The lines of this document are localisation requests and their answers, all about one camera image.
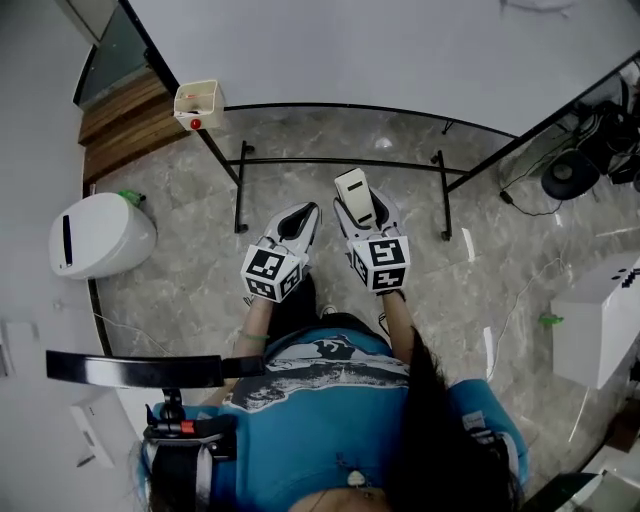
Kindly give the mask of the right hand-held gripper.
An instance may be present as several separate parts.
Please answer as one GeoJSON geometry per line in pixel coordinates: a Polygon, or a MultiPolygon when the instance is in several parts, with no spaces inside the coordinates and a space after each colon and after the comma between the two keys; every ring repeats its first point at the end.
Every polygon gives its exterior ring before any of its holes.
{"type": "Polygon", "coordinates": [[[333,209],[347,240],[348,258],[369,292],[401,289],[411,265],[408,237],[400,228],[399,210],[381,191],[370,187],[377,229],[361,229],[339,197],[333,209]]]}

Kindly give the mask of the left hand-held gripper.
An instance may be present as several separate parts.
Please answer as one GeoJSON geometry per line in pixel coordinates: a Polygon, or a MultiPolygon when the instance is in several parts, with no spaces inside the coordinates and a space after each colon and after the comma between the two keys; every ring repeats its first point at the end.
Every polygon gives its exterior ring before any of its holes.
{"type": "Polygon", "coordinates": [[[309,272],[309,250],[320,223],[321,210],[313,202],[290,206],[272,217],[264,235],[247,250],[241,268],[246,291],[283,302],[309,272]]]}

